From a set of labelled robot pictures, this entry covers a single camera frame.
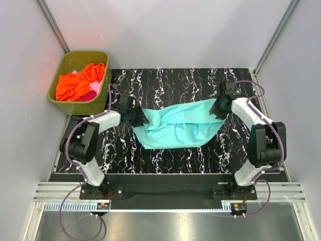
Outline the light pink t-shirt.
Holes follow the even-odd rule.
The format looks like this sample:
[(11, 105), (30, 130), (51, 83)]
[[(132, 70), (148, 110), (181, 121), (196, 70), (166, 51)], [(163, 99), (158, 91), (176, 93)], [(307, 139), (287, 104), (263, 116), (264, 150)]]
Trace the light pink t-shirt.
[(72, 76), (75, 82), (74, 91), (80, 94), (86, 94), (92, 90), (98, 93), (101, 87), (101, 77), (94, 71), (77, 72), (74, 70)]

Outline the magenta t-shirt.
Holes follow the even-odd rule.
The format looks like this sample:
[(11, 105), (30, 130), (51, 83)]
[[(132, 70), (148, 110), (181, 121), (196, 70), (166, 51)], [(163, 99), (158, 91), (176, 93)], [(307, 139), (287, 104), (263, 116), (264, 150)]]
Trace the magenta t-shirt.
[(94, 99), (96, 96), (97, 96), (97, 92), (95, 90), (92, 90), (92, 91), (86, 93), (85, 95), (79, 97), (75, 101), (77, 101), (77, 102), (87, 102), (87, 101), (90, 101), (90, 100)]

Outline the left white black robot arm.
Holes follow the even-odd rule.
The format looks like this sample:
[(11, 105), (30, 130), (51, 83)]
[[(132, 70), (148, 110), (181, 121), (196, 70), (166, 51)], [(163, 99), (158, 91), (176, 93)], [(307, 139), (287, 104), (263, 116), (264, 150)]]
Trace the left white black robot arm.
[(108, 186), (103, 183), (105, 176), (95, 159), (98, 136), (126, 122), (132, 127), (149, 123), (136, 98), (130, 95), (122, 95), (115, 104), (97, 115), (72, 117), (61, 139), (60, 152), (81, 172), (85, 183), (91, 185), (91, 193), (98, 199), (108, 194)]

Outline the olive green plastic bin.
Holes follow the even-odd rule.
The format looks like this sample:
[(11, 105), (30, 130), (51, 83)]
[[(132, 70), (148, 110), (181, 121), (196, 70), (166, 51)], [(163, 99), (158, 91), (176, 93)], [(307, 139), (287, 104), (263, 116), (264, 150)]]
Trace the olive green plastic bin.
[[(77, 101), (56, 101), (56, 86), (60, 75), (72, 73), (74, 70), (80, 72), (90, 63), (104, 63), (106, 66), (104, 79), (97, 96), (87, 102)], [(108, 96), (108, 85), (111, 82), (111, 69), (108, 68), (109, 56), (103, 51), (72, 51), (66, 54), (54, 75), (51, 86), (48, 90), (48, 99), (56, 104), (63, 112), (68, 115), (91, 115), (102, 112)]]

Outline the slotted aluminium rail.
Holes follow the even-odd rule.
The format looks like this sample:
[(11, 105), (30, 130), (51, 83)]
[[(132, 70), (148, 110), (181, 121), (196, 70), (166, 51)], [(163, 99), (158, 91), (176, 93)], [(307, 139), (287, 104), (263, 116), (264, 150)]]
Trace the slotted aluminium rail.
[(115, 212), (231, 212), (230, 203), (213, 202), (209, 206), (192, 204), (168, 204), (168, 203), (122, 203), (114, 201), (107, 202), (84, 202), (84, 201), (67, 201), (64, 204), (58, 201), (46, 202), (45, 210), (47, 211), (115, 211)]

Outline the orange t-shirt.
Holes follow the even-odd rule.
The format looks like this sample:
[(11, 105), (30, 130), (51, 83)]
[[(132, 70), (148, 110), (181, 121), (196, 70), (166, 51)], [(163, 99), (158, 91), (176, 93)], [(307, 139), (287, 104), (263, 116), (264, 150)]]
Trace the orange t-shirt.
[(56, 86), (56, 101), (89, 101), (100, 91), (106, 66), (90, 63), (83, 70), (60, 75)]

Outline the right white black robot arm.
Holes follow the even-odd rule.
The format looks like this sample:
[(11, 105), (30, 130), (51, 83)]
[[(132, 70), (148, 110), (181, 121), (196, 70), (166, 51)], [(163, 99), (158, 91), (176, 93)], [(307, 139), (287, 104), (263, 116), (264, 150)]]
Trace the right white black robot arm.
[(223, 81), (219, 84), (219, 96), (209, 110), (221, 120), (233, 113), (250, 130), (247, 160), (233, 174), (228, 186), (228, 194), (234, 199), (241, 198), (246, 188), (253, 185), (261, 174), (279, 169), (286, 158), (285, 124), (265, 116), (252, 103), (254, 98), (238, 92), (236, 82)]

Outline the turquoise t-shirt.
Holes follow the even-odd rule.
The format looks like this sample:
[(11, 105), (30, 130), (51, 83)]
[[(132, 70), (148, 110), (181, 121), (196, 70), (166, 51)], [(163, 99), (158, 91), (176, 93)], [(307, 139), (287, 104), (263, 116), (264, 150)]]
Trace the turquoise t-shirt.
[(132, 130), (145, 149), (200, 147), (216, 135), (225, 121), (210, 114), (215, 101), (213, 98), (159, 110), (144, 109), (149, 123)]

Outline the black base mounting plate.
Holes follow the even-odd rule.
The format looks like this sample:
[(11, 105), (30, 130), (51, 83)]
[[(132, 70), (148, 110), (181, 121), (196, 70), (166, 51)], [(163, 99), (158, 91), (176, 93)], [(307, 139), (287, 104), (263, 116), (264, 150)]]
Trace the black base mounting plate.
[(108, 174), (103, 192), (84, 186), (80, 199), (99, 201), (111, 198), (122, 203), (168, 203), (209, 206), (213, 202), (257, 200), (254, 187), (230, 193), (231, 174)]

